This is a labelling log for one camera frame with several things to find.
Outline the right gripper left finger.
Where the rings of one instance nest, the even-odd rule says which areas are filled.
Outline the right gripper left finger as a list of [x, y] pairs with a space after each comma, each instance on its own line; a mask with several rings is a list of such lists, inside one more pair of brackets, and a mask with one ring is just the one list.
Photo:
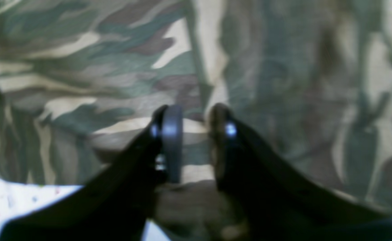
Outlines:
[[183, 113], [158, 108], [114, 162], [78, 191], [0, 229], [0, 241], [139, 241], [154, 210], [155, 189], [179, 183]]

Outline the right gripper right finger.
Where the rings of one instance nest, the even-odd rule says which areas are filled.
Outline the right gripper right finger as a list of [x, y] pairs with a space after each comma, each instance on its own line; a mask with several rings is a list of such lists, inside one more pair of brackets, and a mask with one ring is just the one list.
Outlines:
[[240, 209], [251, 241], [392, 241], [392, 214], [315, 184], [231, 110], [211, 110], [214, 175]]

